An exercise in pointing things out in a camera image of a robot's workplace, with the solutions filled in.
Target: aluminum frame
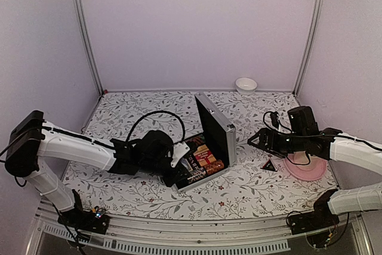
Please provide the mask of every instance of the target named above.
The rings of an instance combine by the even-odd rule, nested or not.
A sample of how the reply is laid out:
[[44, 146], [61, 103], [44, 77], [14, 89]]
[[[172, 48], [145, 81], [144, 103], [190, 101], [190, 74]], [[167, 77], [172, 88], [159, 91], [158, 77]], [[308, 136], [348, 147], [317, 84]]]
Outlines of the aluminum frame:
[[308, 38], [306, 40], [305, 49], [303, 58], [301, 61], [300, 69], [298, 71], [297, 79], [294, 84], [293, 93], [296, 97], [300, 94], [301, 87], [304, 82], [304, 77], [306, 74], [306, 69], [309, 64], [310, 55], [312, 53], [313, 43], [316, 36], [317, 26], [318, 26], [318, 20], [321, 14], [321, 8], [322, 8], [323, 0], [315, 0], [314, 9], [313, 9], [313, 15], [312, 15], [312, 21], [310, 23], [309, 27], [309, 34]]
[[82, 42], [84, 43], [85, 53], [87, 55], [87, 60], [88, 60], [91, 76], [93, 78], [94, 85], [97, 89], [99, 96], [102, 96], [104, 89], [103, 89], [101, 78], [97, 69], [96, 60], [93, 54], [93, 49], [91, 48], [90, 37], [88, 34], [88, 29], [87, 29], [87, 25], [85, 21], [84, 8], [82, 6], [82, 0], [73, 0], [73, 2], [74, 2], [76, 14], [77, 14]]

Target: vent grille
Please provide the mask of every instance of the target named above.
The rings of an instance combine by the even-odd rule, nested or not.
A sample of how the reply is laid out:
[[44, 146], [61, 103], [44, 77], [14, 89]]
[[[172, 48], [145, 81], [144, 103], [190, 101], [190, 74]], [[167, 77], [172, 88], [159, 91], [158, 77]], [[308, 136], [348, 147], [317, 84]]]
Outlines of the vent grille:
[[[68, 231], [61, 226], [45, 224], [44, 232], [55, 235], [66, 240], [73, 241]], [[93, 245], [84, 240], [79, 240], [85, 245]], [[103, 245], [94, 245], [108, 250], [133, 255], [252, 255], [252, 254], [274, 254], [289, 251], [287, 240], [279, 240], [254, 245], [241, 245], [233, 247], [167, 247], [157, 245], [135, 244], [117, 239], [103, 240]]]

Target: robotic arm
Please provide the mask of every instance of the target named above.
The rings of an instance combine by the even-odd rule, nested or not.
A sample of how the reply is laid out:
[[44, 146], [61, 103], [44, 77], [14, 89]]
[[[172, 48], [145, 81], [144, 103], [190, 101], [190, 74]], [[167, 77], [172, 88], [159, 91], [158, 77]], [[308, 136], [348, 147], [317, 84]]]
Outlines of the robotic arm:
[[[382, 175], [382, 145], [357, 139], [333, 128], [319, 131], [312, 109], [307, 106], [288, 111], [292, 130], [290, 134], [276, 130], [278, 114], [268, 113], [274, 128], [267, 126], [260, 129], [248, 139], [249, 145], [280, 158], [289, 153], [305, 151], [308, 155], [327, 161], [348, 162]], [[309, 218], [315, 217], [316, 223], [321, 221], [328, 226], [338, 220], [336, 214], [382, 209], [382, 182], [350, 190], [327, 191], [315, 202], [314, 209], [314, 214], [309, 214]]]
[[164, 132], [149, 131], [142, 139], [130, 142], [100, 140], [56, 127], [45, 121], [43, 115], [33, 111], [12, 131], [5, 168], [13, 176], [33, 184], [50, 200], [60, 212], [61, 224], [105, 234], [109, 217], [102, 208], [83, 210], [78, 193], [58, 179], [43, 157], [80, 162], [116, 174], [134, 175], [141, 168], [153, 170], [167, 186], [187, 172], [176, 163], [188, 147], [181, 143], [174, 145]]

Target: pink plate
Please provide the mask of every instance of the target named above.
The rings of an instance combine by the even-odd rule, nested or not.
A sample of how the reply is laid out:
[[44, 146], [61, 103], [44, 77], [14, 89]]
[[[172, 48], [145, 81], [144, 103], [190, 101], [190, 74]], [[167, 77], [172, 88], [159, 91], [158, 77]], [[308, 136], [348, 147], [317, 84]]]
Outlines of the pink plate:
[[[294, 162], [294, 155], [289, 155], [289, 159]], [[325, 171], [326, 171], [326, 160], [322, 158], [311, 157], [312, 166], [310, 170], [306, 170], [307, 167], [311, 167], [310, 165], [301, 166], [294, 165], [290, 163], [287, 159], [284, 159], [284, 164], [286, 169], [297, 179], [305, 180], [307, 182], [311, 182], [313, 180], [320, 179]]]

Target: white wall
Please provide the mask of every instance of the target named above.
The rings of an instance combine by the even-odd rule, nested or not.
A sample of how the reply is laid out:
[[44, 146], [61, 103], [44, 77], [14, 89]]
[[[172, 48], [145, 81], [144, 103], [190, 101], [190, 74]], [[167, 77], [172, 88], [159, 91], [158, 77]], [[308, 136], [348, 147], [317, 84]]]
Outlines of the white wall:
[[83, 0], [109, 90], [293, 89], [314, 0]]
[[[324, 0], [300, 94], [301, 103], [313, 108], [321, 128], [335, 127], [382, 143], [381, 20], [382, 0]], [[372, 171], [350, 164], [332, 166], [342, 188], [382, 181]], [[375, 254], [382, 254], [380, 237], [375, 236], [381, 234], [377, 222], [367, 220], [367, 225]]]
[[[72, 0], [0, 0], [0, 7], [0, 147], [34, 109], [79, 131], [97, 95]], [[0, 167], [0, 254], [25, 252], [39, 198]]]

